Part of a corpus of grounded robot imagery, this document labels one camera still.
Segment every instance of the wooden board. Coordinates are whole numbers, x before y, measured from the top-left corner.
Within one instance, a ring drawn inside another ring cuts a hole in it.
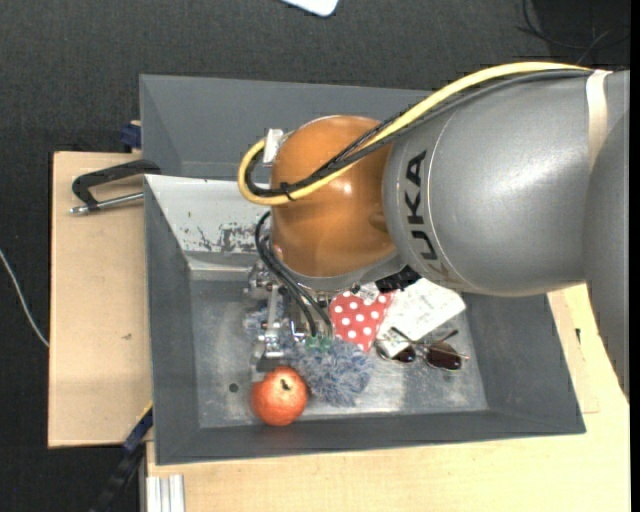
[[[51,219],[49,446],[121,443],[151,399],[142,202],[73,216],[73,180],[139,158],[56,153]],[[95,189],[141,190],[142,179]]]

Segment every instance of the apple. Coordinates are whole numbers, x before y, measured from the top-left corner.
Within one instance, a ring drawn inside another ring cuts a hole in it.
[[[278,366],[251,387],[251,407],[267,425],[283,427],[293,423],[306,405],[307,385],[288,366]]]

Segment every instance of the red polka dot fabric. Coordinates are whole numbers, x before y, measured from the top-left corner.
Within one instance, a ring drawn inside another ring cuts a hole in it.
[[[373,345],[394,293],[362,299],[351,292],[336,296],[329,306],[334,333],[368,352]]]

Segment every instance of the white label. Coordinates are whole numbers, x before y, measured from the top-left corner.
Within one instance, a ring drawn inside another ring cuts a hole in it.
[[[338,0],[282,0],[305,11],[309,11],[318,16],[329,16],[336,10]]]
[[[378,295],[380,295],[380,290],[378,290],[375,283],[367,283],[363,284],[354,295],[364,301],[373,302],[378,298]]]
[[[396,292],[380,326],[378,338],[392,327],[418,340],[465,309],[462,297],[453,290],[420,279]]]
[[[262,163],[271,165],[278,154],[284,132],[277,128],[269,128],[264,139],[264,151],[262,152]]]

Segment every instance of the dark floor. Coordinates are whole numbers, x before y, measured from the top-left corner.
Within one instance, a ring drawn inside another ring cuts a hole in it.
[[[49,154],[122,151],[137,77],[205,74],[437,88],[531,58],[630,67],[630,0],[341,0],[319,19],[277,0],[0,0],[0,247],[49,314]],[[0,511],[87,510],[116,448],[48,451],[48,354],[0,268]],[[135,510],[130,490],[115,510]]]

